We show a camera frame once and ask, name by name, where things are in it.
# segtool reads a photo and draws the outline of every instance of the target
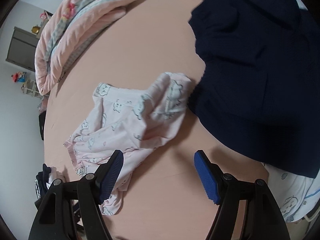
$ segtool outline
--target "gray cabinet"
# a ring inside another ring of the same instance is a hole
[[[15,27],[10,42],[6,61],[35,70],[35,53],[39,39],[33,33]]]

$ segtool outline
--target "mattress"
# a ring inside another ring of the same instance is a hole
[[[139,0],[89,47],[51,91],[44,128],[45,162],[67,181],[78,180],[65,140],[93,108],[92,93],[100,82],[129,89],[146,89],[162,72],[185,73],[195,85],[204,62],[195,53],[188,25],[200,0]],[[171,142],[153,152],[133,173],[123,206],[104,216],[113,236],[129,240],[205,239],[218,206],[202,187],[193,165],[202,149],[224,172],[239,180],[267,180],[263,166],[218,142],[187,111]],[[240,203],[234,238],[241,231]]]

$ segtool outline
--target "silver bolt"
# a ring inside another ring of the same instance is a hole
[[[61,183],[61,179],[55,179],[53,185],[58,186]]]
[[[259,186],[263,186],[264,185],[264,181],[262,179],[257,179],[257,184]]]
[[[229,173],[223,174],[223,177],[224,177],[226,180],[231,180],[231,179],[232,179],[232,175],[229,174]]]
[[[89,174],[87,174],[87,175],[85,176],[85,178],[86,178],[87,180],[93,179],[93,178],[94,178],[94,174],[93,174],[93,173],[89,173]]]

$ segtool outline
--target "blue trim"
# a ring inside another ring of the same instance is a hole
[[[319,191],[320,191],[320,189],[318,189],[315,193],[313,193],[313,194],[311,194],[311,195],[306,196],[304,199],[314,196],[314,195],[315,195],[315,194],[317,194]]]

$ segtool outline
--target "gold object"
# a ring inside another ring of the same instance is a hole
[[[39,30],[40,30],[40,27],[37,25],[32,27],[31,32],[34,34],[38,34]]]

